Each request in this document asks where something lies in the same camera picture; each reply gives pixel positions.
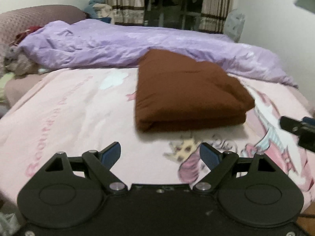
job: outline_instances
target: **cable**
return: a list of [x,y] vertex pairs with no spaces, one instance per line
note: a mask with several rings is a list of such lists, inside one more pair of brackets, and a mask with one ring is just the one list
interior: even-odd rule
[[315,218],[315,215],[313,214],[300,214],[300,218]]

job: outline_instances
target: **blue cloth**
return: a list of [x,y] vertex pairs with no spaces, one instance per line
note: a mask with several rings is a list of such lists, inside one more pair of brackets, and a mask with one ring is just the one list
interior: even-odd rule
[[108,24],[111,23],[111,17],[98,18],[98,20],[103,21],[103,22],[108,23]]
[[94,4],[96,4],[96,3],[105,4],[106,1],[105,0],[90,0],[89,5],[83,10],[84,12],[89,14],[92,19],[98,18],[97,13],[96,13],[95,9],[93,8]]
[[89,1],[89,4],[95,4],[95,3],[106,3],[106,1],[105,0],[90,0]]

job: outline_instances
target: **purple comforter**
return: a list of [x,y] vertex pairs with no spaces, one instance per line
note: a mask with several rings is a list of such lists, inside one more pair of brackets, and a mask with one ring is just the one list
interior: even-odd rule
[[296,86],[269,50],[234,43],[228,37],[168,28],[125,27],[87,19],[69,25],[55,21],[20,44],[37,63],[66,67],[136,67],[150,49],[163,49],[197,61],[219,64],[226,72]]

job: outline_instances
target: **cartoon print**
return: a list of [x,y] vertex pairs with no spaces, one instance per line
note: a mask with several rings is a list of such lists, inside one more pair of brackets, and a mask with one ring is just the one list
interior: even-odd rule
[[119,86],[123,83],[123,80],[128,76],[128,73],[121,72],[119,69],[112,70],[102,81],[100,90],[107,90],[111,87]]
[[207,143],[220,152],[231,151],[237,153],[236,143],[229,139],[223,139],[220,135],[214,134]]
[[136,91],[132,94],[127,94],[126,97],[128,98],[127,102],[135,100],[136,99]]
[[193,137],[185,139],[179,145],[170,143],[172,153],[164,153],[169,160],[180,163],[178,169],[179,179],[184,183],[193,183],[199,177],[199,145],[201,141],[196,142]]
[[165,153],[164,156],[172,161],[183,163],[197,150],[200,144],[201,142],[196,143],[193,137],[183,140],[182,144],[180,145],[174,145],[173,143],[170,143],[173,152]]
[[[202,170],[208,170],[206,165],[201,162],[199,147],[202,142],[191,137],[185,139],[179,145],[170,144],[172,153],[164,153],[164,156],[172,161],[180,163],[178,177],[183,183],[192,184],[199,178]],[[217,150],[237,152],[236,144],[227,139],[222,139],[219,135],[214,135],[208,144]]]
[[[279,126],[280,113],[272,100],[252,87],[246,86],[255,99],[255,108],[247,113],[246,124],[261,139],[248,143],[241,151],[243,157],[253,157],[258,151],[267,154],[303,192],[309,192],[314,179],[308,165],[306,150],[297,145],[297,137]],[[304,198],[312,198],[311,192]]]

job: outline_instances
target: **red cloth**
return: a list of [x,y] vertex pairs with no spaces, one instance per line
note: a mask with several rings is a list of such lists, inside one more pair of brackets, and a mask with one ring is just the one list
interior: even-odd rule
[[12,43],[12,45],[20,44],[20,42],[23,41],[26,36],[28,36],[31,33],[34,33],[35,31],[37,31],[38,29],[41,29],[41,28],[42,28],[41,26],[31,26],[31,27],[29,27],[29,29],[27,29],[24,32],[19,33],[18,35],[16,35],[15,41],[14,41],[14,43]]

